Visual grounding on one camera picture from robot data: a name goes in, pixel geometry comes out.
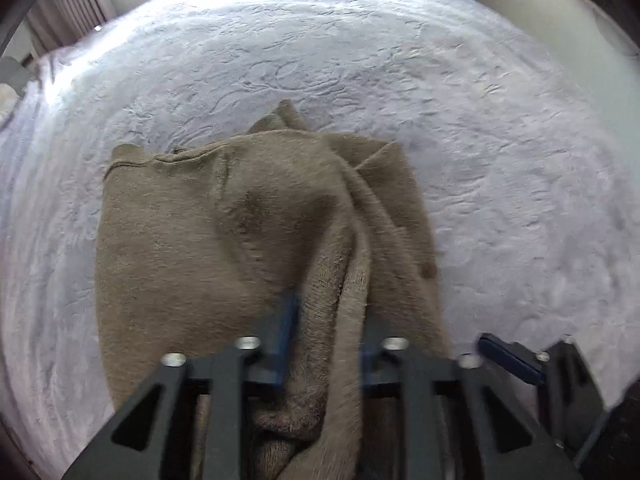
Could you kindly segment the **brown knitted sweater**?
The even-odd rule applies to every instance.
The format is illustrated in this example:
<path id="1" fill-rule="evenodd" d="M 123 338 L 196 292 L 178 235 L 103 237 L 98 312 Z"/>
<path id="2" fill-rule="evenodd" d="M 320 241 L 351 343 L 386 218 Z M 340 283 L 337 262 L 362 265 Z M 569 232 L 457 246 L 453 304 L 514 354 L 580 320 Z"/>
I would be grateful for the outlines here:
<path id="1" fill-rule="evenodd" d="M 435 249 L 402 149 L 314 132 L 282 102 L 247 133 L 151 154 L 114 149 L 96 238 L 106 382 L 123 404 L 168 352 L 205 356 L 296 292 L 283 398 L 258 408 L 262 479 L 350 479 L 362 439 L 366 316 L 446 356 Z"/>

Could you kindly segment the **left mauve curtain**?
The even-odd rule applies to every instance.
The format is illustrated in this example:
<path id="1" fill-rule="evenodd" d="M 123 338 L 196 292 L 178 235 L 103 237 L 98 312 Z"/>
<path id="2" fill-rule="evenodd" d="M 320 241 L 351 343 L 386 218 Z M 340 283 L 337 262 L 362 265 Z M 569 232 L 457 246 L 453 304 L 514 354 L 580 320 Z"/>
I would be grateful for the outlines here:
<path id="1" fill-rule="evenodd" d="M 38 55 L 70 46 L 116 18 L 112 0 L 36 0 L 25 22 Z"/>

